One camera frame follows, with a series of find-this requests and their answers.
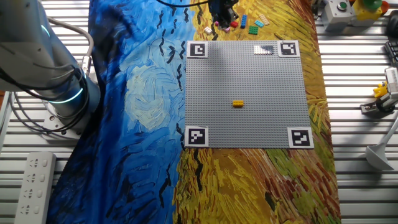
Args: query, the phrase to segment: green lego brick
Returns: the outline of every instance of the green lego brick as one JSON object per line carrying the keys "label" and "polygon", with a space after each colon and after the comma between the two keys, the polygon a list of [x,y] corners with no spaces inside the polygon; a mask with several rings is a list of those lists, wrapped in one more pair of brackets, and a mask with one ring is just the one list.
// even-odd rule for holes
{"label": "green lego brick", "polygon": [[255,26],[249,26],[249,34],[257,35],[259,33],[259,28]]}

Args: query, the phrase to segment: blue lego brick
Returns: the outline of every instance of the blue lego brick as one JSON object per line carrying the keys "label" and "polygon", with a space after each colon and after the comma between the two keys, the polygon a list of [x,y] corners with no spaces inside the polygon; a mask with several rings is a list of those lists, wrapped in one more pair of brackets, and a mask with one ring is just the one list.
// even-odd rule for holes
{"label": "blue lego brick", "polygon": [[241,21],[241,28],[244,29],[246,27],[246,20],[248,19],[248,15],[243,15],[242,16],[242,21]]}
{"label": "blue lego brick", "polygon": [[256,20],[256,21],[254,22],[254,24],[257,25],[257,26],[259,26],[259,27],[263,27],[263,26],[264,26],[264,24],[263,24],[262,22],[258,21],[258,20]]}

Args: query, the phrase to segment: metal grating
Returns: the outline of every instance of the metal grating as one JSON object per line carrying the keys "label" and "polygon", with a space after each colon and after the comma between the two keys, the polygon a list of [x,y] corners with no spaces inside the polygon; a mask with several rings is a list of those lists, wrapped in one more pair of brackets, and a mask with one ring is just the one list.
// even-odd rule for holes
{"label": "metal grating", "polygon": [[[397,0],[388,2],[392,9],[398,9]],[[89,1],[44,1],[43,4],[49,16],[87,30]],[[366,145],[376,144],[388,132],[397,113],[379,121],[361,115],[359,110],[360,104],[373,100],[372,89],[384,81],[384,69],[389,66],[383,51],[387,41],[383,36],[386,22],[387,18],[383,17],[368,29],[349,27],[343,35],[331,35],[325,33],[320,19],[316,21],[343,224],[398,223],[398,134],[391,138],[386,149],[395,170],[374,172],[363,157]],[[85,38],[61,27],[53,29],[80,60],[88,46]],[[22,102],[29,108],[29,115],[38,122],[44,121],[45,108],[40,100],[23,96]],[[52,151],[57,155],[55,184],[73,147],[73,143],[49,147],[11,115],[0,154],[0,223],[14,223],[28,153]]]}

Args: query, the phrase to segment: blue painted fabric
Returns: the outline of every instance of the blue painted fabric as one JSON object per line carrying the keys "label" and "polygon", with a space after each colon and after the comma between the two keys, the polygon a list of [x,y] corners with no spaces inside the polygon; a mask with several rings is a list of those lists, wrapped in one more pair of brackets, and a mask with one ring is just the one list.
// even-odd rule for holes
{"label": "blue painted fabric", "polygon": [[102,97],[53,191],[47,223],[172,223],[193,16],[155,0],[91,0]]}

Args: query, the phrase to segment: white power strip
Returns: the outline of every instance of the white power strip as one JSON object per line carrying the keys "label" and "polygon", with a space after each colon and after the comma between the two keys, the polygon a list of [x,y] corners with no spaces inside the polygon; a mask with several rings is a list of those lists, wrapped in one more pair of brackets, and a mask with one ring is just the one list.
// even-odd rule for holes
{"label": "white power strip", "polygon": [[45,224],[56,160],[51,152],[27,156],[15,224]]}

